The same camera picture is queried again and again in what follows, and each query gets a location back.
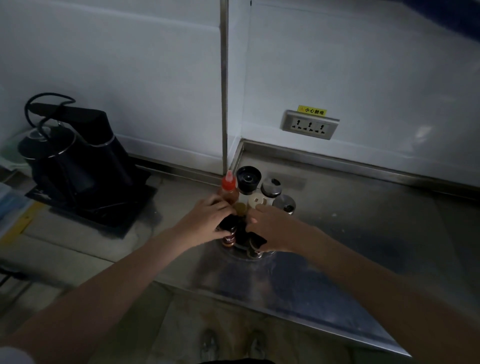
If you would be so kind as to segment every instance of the yellow strip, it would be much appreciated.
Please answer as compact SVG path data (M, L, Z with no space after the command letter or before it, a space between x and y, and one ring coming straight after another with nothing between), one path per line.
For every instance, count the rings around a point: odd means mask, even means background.
M297 109L297 111L303 112L305 114L317 115L317 116L325 116L327 114L326 109L311 108L310 106L303 106L303 105L299 105L299 108Z
M18 235L20 235L26 227L32 222L37 212L45 207L40 202L33 202L33 204L17 219L14 225L2 236L0 245L11 244Z

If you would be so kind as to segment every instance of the power socket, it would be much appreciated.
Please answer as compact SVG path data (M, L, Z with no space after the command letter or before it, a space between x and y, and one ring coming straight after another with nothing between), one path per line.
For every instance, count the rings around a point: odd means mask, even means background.
M283 115L282 129L287 132L329 140L339 122L338 119L286 110Z

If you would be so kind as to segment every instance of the red nozzle cap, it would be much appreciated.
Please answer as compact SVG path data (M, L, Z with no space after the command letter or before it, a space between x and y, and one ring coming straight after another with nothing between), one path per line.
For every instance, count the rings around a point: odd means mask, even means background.
M237 179L232 171L228 171L226 176L222 178L222 188L225 191L232 191L237 187Z

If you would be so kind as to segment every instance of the shoe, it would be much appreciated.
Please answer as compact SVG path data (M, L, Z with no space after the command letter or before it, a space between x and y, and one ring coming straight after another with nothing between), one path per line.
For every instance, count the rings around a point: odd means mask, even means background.
M248 346L248 357L251 359L265 360L267 339L263 332L254 331Z
M202 334L200 347L201 363L213 362L218 360L218 340L213 330L205 330Z

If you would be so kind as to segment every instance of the tile floor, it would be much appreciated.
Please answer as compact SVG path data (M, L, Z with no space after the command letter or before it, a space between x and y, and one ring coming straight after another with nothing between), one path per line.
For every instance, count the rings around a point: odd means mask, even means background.
M0 287L0 337L13 332L61 293L40 283L8 281ZM112 328L89 364L198 363L200 335L207 328L218 335L220 359L246 357L249 336L260 330L267 336L267 358L276 364L411 362L352 347L276 317L153 283Z

